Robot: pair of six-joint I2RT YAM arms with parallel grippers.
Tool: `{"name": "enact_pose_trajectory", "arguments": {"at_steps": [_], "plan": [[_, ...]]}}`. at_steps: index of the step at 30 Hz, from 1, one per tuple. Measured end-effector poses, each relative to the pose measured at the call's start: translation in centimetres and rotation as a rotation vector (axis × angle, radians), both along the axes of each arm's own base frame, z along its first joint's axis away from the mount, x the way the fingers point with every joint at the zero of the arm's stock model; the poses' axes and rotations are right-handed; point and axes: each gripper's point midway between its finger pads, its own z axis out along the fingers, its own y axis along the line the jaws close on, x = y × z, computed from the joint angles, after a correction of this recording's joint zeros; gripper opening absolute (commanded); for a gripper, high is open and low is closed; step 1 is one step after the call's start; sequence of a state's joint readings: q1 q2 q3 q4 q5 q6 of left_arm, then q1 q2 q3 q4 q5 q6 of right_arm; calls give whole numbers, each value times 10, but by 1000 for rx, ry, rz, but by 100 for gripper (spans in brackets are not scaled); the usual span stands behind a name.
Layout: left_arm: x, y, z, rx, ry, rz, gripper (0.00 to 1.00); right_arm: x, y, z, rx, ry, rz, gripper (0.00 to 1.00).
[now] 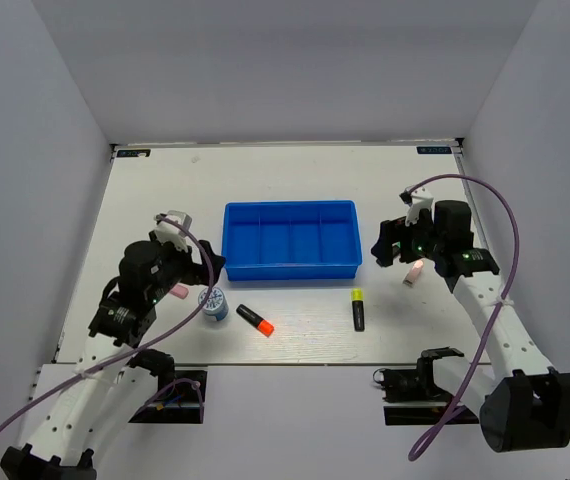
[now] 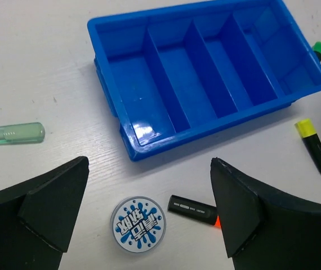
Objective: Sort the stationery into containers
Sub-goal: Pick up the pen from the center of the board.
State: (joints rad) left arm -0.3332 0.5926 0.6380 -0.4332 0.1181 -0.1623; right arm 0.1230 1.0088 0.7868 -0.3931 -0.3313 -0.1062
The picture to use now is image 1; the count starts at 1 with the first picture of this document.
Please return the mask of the blue patterned tape roll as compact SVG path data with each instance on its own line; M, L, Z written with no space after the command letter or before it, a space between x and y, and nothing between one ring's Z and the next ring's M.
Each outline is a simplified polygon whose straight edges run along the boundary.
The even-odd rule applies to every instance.
M224 292L219 287L214 287L210 294L208 289L203 289L198 296L198 303L203 303L201 310L205 319L211 322L222 322L229 312L228 303Z

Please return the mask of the yellow capped black highlighter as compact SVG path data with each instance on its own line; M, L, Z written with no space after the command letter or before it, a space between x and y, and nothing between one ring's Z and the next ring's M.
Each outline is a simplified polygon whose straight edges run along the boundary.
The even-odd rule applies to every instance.
M365 314L363 292L360 288L351 291L351 306L354 330L356 332L365 331Z

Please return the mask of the orange capped black highlighter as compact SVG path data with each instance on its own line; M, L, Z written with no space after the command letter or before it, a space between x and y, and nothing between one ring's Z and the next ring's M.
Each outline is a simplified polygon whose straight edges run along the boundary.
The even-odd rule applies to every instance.
M266 337L271 336L274 332L274 326L270 322L265 320L262 316L251 310L246 305L240 304L236 308L236 313Z

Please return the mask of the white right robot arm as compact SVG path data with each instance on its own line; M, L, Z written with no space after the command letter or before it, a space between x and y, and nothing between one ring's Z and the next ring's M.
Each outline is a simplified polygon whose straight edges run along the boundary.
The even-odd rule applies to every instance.
M492 372L453 347L428 349L414 378L394 381L395 395L437 399L445 392L479 420L496 452L564 448L570 441L570 373L559 372L535 345L510 301L491 253L474 245L472 213L463 201L427 200L405 217L381 223L371 249L377 264L433 262L480 336Z

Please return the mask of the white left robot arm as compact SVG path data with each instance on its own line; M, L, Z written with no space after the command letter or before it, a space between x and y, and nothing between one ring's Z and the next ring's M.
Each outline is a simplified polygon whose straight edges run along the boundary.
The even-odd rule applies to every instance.
M225 264L205 240L194 262L184 240L152 233L126 247L119 274L108 282L89 325L74 374L48 391L55 403L21 447L8 448L0 467L9 479L94 479L98 453L143 407L147 395L170 396L174 359L144 339L157 304L177 284L212 288Z

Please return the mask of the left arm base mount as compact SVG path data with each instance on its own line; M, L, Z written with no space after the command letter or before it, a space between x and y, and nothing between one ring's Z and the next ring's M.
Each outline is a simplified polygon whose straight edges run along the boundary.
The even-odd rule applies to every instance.
M175 369L158 381L153 400L129 420L132 424L200 425L205 414L208 371Z

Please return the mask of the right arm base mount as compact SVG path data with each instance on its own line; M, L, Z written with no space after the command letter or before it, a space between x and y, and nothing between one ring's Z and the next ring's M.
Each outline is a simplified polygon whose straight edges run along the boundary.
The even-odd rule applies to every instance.
M425 390L415 369L380 368L372 380L383 392L386 426L434 426L452 399L441 389Z

